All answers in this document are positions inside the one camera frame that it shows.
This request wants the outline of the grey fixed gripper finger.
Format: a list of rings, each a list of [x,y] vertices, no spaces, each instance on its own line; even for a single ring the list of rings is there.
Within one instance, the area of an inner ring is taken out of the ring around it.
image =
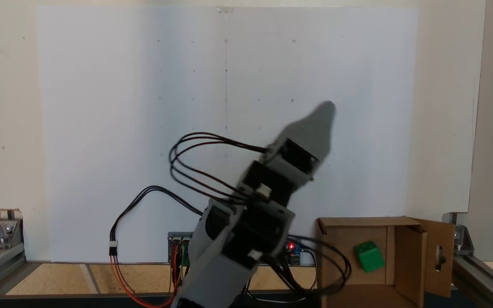
[[[336,113],[332,101],[323,101],[309,115],[288,124],[280,140],[289,139],[319,161],[330,152],[331,130]]]

